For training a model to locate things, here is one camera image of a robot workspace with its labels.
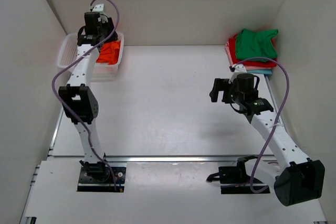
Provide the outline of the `orange t shirt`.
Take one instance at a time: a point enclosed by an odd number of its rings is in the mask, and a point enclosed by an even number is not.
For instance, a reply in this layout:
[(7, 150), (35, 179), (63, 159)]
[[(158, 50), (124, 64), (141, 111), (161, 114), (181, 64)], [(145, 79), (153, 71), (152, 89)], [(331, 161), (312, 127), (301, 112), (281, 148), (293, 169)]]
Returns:
[(108, 42), (103, 45), (96, 63), (115, 65), (119, 60), (121, 41)]

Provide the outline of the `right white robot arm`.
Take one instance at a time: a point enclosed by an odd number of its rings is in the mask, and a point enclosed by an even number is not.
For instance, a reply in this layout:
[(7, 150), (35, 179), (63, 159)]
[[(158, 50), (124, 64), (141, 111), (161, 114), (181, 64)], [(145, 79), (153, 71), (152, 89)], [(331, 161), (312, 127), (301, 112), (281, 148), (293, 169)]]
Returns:
[(237, 74), (233, 80), (216, 78), (209, 96), (217, 102), (222, 92), (222, 102), (238, 105), (236, 112), (244, 115), (262, 136), (276, 163), (268, 164), (257, 155), (240, 157), (235, 166), (219, 167), (217, 173), (207, 177), (207, 182), (219, 181), (223, 194), (237, 193), (239, 187), (249, 193), (273, 189), (284, 206), (320, 198), (324, 165), (305, 154), (279, 124), (272, 105), (259, 96), (259, 81), (250, 73)]

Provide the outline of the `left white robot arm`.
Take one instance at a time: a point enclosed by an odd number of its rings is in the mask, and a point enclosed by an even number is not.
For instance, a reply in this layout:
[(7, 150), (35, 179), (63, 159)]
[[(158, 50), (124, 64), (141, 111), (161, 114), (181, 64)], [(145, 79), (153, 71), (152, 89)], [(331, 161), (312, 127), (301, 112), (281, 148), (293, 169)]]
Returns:
[(99, 105), (90, 88), (101, 47), (116, 34), (115, 27), (103, 11), (86, 12), (84, 20), (85, 25), (77, 33), (77, 57), (69, 66), (71, 76), (65, 86), (59, 87), (58, 96), (80, 136), (84, 150), (80, 163), (85, 173), (99, 183), (115, 184), (115, 174), (100, 146), (96, 128)]

